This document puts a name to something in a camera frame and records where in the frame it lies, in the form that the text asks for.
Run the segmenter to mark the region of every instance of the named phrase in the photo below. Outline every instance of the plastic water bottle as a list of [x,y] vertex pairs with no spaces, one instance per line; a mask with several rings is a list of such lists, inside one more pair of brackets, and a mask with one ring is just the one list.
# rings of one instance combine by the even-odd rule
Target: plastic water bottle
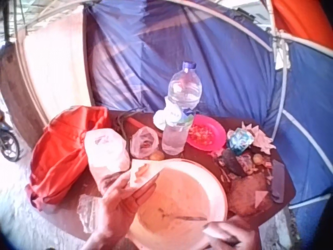
[[166,126],[162,138],[162,149],[168,155],[177,155],[184,150],[195,107],[200,101],[202,84],[195,68],[194,62],[184,61],[183,69],[169,83],[164,110]]

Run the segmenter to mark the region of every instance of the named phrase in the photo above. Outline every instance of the motorcycle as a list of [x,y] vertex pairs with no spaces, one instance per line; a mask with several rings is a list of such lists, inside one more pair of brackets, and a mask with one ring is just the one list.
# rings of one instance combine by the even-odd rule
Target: motorcycle
[[0,150],[1,154],[11,162],[20,158],[20,144],[12,133],[12,128],[5,122],[5,113],[0,110]]

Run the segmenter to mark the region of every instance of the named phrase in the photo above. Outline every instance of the concrete floor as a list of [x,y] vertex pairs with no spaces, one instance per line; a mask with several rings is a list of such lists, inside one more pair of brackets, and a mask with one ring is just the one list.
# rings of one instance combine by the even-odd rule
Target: concrete floor
[[[19,250],[80,249],[82,240],[56,228],[28,203],[24,187],[29,182],[31,153],[25,149],[22,154],[16,164],[0,155],[0,228],[3,234]],[[288,225],[287,209],[262,225],[263,249],[290,249]]]

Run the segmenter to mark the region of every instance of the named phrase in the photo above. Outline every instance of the bottle label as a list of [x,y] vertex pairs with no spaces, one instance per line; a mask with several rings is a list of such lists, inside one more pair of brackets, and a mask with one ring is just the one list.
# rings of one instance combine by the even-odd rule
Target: bottle label
[[194,119],[194,111],[190,108],[181,109],[177,104],[172,103],[165,98],[165,115],[168,125],[177,125],[179,123],[192,123]]

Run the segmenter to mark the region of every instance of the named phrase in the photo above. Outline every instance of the motorcycle wheel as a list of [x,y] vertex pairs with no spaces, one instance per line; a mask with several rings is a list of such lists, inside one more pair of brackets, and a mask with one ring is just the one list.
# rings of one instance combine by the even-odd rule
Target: motorcycle wheel
[[20,144],[16,139],[15,135],[9,131],[0,131],[1,140],[3,146],[1,147],[1,154],[9,161],[15,163],[20,157]]

